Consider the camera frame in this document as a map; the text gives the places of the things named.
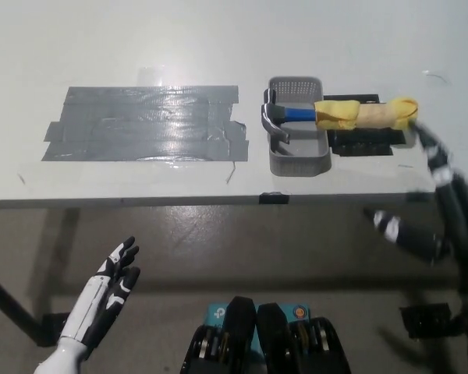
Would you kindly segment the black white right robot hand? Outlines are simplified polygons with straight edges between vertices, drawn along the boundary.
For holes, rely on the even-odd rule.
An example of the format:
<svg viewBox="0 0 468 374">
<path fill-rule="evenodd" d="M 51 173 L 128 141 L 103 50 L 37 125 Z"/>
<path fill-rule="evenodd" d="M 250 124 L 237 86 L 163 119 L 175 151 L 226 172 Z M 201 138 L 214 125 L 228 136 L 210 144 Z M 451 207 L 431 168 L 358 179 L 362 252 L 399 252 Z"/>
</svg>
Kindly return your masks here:
<svg viewBox="0 0 468 374">
<path fill-rule="evenodd" d="M 431 264 L 452 256 L 460 271 L 468 273 L 468 185 L 454 171 L 447 150 L 432 132 L 418 121 L 411 121 L 409 129 L 418 135 L 426 154 L 444 234 L 417 228 L 384 210 L 366 208 L 364 215 L 387 241 L 409 254 Z"/>
</svg>

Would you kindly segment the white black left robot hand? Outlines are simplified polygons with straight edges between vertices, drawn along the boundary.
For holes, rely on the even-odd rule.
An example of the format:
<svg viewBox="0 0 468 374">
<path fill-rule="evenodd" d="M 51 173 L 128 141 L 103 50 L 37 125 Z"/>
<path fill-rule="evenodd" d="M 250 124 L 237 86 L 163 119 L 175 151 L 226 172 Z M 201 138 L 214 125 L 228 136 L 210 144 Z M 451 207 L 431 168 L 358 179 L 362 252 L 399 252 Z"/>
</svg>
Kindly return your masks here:
<svg viewBox="0 0 468 374">
<path fill-rule="evenodd" d="M 83 288 L 60 334 L 93 351 L 106 336 L 135 286 L 139 246 L 133 236 L 120 243 Z"/>
</svg>

